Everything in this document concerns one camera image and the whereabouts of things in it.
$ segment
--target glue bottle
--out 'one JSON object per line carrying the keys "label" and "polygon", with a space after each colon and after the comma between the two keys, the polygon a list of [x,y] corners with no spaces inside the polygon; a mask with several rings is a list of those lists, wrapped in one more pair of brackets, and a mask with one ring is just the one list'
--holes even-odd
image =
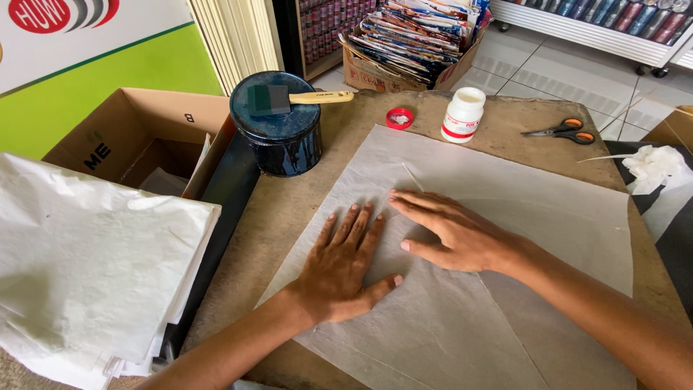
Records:
{"label": "glue bottle", "polygon": [[474,87],[458,89],[448,104],[440,133],[443,138],[456,144],[463,144],[474,136],[479,120],[484,114],[486,94]]}

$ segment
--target wooden table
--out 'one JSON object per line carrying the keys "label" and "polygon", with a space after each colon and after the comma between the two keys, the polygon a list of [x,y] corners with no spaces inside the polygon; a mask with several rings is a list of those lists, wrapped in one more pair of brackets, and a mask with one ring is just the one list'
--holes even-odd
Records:
{"label": "wooden table", "polygon": [[[323,105],[322,161],[298,177],[260,177],[198,310],[184,351],[253,309],[373,125],[385,125],[388,110],[407,108],[416,117],[407,131],[443,141],[440,125],[451,97],[452,92],[438,91],[398,94],[361,91],[350,103]],[[578,146],[562,139],[520,136],[523,131],[549,128],[567,117],[584,119],[585,130],[597,134],[584,105],[489,96],[485,110],[474,140],[460,147],[626,192],[612,160],[598,160],[580,166],[576,163],[608,155],[601,139],[590,146]],[[633,297],[676,325],[690,328],[683,306],[633,201],[629,201],[628,213],[633,247]],[[282,345],[245,378],[285,389],[366,389],[295,341]],[[110,389],[131,389],[139,382],[137,378],[121,378],[113,381]],[[0,353],[0,388],[69,389],[29,373],[5,353]]]}

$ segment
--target left hand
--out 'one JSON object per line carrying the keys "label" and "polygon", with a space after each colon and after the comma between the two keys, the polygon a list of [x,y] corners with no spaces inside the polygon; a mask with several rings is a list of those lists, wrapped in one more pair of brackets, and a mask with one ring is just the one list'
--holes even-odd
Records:
{"label": "left hand", "polygon": [[368,271],[385,227],[385,219],[378,215],[364,237],[372,212],[371,203],[366,203],[361,212],[358,205],[352,205],[334,237],[332,230],[337,217],[330,215],[306,258],[301,275],[285,287],[313,325],[367,313],[402,283],[402,276],[393,273],[368,288],[363,286],[363,275]]}

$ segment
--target white sign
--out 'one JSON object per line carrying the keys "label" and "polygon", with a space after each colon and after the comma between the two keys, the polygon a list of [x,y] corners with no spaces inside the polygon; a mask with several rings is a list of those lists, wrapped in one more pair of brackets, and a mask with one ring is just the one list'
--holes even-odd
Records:
{"label": "white sign", "polygon": [[0,94],[191,20],[184,0],[10,0]]}

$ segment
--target green wall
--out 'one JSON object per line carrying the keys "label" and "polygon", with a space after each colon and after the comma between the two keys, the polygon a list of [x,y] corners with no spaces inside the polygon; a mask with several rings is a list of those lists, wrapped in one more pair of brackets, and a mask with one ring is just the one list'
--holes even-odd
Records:
{"label": "green wall", "polygon": [[0,98],[0,151],[42,158],[120,87],[222,94],[197,27],[183,25]]}

